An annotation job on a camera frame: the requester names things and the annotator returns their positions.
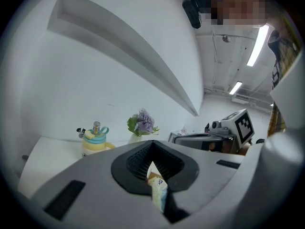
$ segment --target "purple flower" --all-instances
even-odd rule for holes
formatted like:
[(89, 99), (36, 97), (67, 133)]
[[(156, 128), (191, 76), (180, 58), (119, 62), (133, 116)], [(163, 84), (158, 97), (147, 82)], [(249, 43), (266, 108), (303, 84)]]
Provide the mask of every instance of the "purple flower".
[(145, 109), (141, 109), (138, 119), (138, 129), (142, 132), (153, 132), (154, 119), (148, 114)]

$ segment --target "fluorescent light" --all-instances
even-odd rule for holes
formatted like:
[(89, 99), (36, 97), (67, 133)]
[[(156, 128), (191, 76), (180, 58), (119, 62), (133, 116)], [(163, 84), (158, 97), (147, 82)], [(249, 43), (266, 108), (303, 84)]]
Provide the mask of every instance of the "fluorescent light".
[(267, 25), (264, 25), (263, 27), (259, 28), (252, 54), (247, 63), (248, 66), (253, 66), (255, 61), (257, 60), (257, 57), (258, 57), (259, 53), (261, 52), (265, 39), (267, 37), (268, 29), (269, 29), (269, 26), (267, 26)]
[(242, 85), (243, 83), (242, 82), (237, 82), (235, 87), (233, 87), (232, 91), (229, 93), (230, 95), (233, 95), (237, 90), (238, 88), (240, 88), (240, 86)]

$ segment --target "yellow jar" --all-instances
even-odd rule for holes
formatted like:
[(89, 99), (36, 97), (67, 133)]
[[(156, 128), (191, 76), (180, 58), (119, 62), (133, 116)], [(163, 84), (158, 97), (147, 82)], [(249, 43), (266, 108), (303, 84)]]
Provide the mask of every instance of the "yellow jar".
[(82, 156), (95, 154), (101, 151), (108, 150), (108, 148), (115, 148), (112, 143), (106, 142), (106, 134), (109, 132), (109, 128), (104, 126), (101, 130), (87, 130), (84, 133), (82, 139)]

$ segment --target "food package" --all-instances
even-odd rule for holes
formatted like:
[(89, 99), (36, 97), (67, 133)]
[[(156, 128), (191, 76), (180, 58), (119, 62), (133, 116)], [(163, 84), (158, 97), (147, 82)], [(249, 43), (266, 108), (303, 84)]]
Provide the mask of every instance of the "food package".
[(164, 212), (166, 196), (167, 196), (167, 184), (153, 162), (148, 168), (147, 183), (149, 186), (152, 187), (153, 204), (161, 212)]

